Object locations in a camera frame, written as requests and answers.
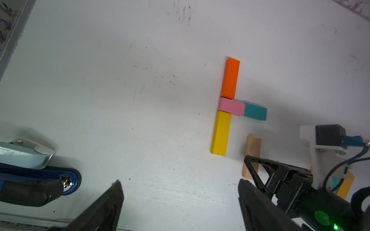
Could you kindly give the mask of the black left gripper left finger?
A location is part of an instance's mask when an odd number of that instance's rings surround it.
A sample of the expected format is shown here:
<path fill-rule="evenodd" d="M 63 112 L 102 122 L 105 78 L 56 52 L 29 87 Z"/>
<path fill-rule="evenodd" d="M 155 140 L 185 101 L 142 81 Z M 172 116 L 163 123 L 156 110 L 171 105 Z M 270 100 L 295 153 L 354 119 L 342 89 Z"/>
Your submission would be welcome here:
<path fill-rule="evenodd" d="M 65 227 L 66 231 L 115 231 L 124 201 L 120 181 L 116 181 L 94 203 Z"/>

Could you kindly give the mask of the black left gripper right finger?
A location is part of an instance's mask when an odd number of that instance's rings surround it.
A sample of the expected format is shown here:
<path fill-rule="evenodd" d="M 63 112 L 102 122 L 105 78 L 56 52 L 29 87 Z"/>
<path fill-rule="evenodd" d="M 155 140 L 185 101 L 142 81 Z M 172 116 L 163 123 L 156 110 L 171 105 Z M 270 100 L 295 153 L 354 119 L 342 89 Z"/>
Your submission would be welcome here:
<path fill-rule="evenodd" d="M 248 231 L 299 231 L 301 228 L 250 181 L 238 184 L 239 203 Z"/>

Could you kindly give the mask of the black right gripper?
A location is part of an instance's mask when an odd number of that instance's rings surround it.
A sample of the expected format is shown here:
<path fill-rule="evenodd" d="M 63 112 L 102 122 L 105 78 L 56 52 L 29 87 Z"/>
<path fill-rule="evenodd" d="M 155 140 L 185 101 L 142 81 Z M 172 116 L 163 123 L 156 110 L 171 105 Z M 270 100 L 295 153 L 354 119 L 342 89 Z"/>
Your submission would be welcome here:
<path fill-rule="evenodd" d="M 297 201 L 311 187 L 313 175 L 310 170 L 253 156 L 246 156 L 244 163 L 257 189 L 268 199 L 276 196 L 277 207 L 288 217 L 299 217 Z M 268 173 L 266 183 L 262 182 L 253 164 L 261 165 Z"/>

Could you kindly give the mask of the natural wood block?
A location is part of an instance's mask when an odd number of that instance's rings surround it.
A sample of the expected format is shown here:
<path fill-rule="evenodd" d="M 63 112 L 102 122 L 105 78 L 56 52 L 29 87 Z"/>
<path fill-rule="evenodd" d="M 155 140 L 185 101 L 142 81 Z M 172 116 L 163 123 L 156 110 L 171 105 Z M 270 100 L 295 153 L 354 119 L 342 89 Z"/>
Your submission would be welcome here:
<path fill-rule="evenodd" d="M 247 136 L 245 156 L 260 157 L 262 140 L 254 137 L 251 133 Z M 248 180 L 252 180 L 251 173 L 249 172 L 246 164 L 243 164 L 242 177 Z"/>

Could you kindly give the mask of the teal block group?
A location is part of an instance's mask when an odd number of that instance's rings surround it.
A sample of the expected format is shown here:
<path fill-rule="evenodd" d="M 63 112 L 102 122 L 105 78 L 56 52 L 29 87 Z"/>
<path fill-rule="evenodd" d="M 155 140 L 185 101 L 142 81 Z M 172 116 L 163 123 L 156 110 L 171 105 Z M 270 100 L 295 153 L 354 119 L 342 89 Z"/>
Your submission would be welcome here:
<path fill-rule="evenodd" d="M 245 110 L 244 117 L 266 121 L 267 120 L 267 108 L 259 105 L 255 105 L 249 102 L 244 102 Z"/>
<path fill-rule="evenodd" d="M 343 184 L 344 179 L 339 179 L 339 178 L 336 178 L 336 177 L 332 177 L 331 179 L 332 179 L 333 186 L 330 189 L 330 191 L 331 192 L 336 192 L 341 187 L 341 185 Z"/>

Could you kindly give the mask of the yellow block group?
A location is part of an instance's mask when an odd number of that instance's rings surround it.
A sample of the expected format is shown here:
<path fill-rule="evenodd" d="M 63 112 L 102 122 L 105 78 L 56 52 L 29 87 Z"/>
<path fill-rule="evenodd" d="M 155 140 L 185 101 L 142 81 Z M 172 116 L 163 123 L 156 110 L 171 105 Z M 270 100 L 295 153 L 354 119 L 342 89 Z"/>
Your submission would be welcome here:
<path fill-rule="evenodd" d="M 211 154 L 225 157 L 232 115 L 218 111 L 216 115 Z"/>

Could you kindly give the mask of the pink block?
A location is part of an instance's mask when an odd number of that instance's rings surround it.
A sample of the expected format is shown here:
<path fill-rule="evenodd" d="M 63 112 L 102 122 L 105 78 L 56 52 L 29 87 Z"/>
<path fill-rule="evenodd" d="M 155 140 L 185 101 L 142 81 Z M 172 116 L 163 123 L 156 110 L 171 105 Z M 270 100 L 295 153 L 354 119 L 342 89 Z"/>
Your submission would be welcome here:
<path fill-rule="evenodd" d="M 235 116 L 244 116 L 245 103 L 234 99 L 220 97 L 218 111 L 229 113 Z"/>

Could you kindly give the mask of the blue object behind arm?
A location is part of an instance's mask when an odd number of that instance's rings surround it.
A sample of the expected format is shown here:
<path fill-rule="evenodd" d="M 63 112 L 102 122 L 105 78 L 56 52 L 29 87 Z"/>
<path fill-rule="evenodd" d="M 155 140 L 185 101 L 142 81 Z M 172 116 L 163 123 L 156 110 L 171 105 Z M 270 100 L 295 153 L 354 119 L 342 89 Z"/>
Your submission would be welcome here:
<path fill-rule="evenodd" d="M 74 193 L 81 182 L 82 176 L 74 168 L 29 169 L 1 164 L 1 202 L 42 207 Z"/>

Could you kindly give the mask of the light blue object near arm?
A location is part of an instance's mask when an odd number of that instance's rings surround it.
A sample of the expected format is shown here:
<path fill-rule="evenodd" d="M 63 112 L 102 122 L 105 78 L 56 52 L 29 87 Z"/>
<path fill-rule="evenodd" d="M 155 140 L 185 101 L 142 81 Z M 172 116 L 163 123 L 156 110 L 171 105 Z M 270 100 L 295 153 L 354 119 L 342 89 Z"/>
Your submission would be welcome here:
<path fill-rule="evenodd" d="M 54 153 L 54 149 L 28 138 L 19 138 L 12 142 L 1 141 L 1 164 L 43 169 Z"/>

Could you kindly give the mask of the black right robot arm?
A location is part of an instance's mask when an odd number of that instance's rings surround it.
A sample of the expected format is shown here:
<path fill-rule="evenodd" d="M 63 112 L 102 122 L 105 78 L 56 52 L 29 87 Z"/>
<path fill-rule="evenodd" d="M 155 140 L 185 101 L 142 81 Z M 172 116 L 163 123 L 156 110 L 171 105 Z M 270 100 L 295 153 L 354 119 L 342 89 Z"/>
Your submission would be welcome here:
<path fill-rule="evenodd" d="M 369 188 L 356 192 L 351 202 L 323 188 L 314 189 L 305 168 L 246 156 L 244 163 L 254 184 L 240 180 L 239 202 L 249 231 L 302 231 L 301 218 L 315 231 L 368 231 L 370 212 L 362 211 Z"/>

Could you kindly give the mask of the amber orange block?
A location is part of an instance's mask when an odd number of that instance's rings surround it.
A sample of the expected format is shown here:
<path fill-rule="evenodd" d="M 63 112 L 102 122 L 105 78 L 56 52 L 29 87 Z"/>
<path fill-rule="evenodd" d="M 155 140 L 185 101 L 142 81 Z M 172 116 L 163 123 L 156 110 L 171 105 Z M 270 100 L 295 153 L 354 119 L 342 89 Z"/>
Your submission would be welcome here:
<path fill-rule="evenodd" d="M 340 186 L 340 188 L 337 190 L 337 195 L 343 199 L 346 200 L 349 191 L 353 185 L 353 182 L 355 180 L 355 176 L 351 173 L 351 171 L 347 171 L 347 179 L 345 179 Z"/>

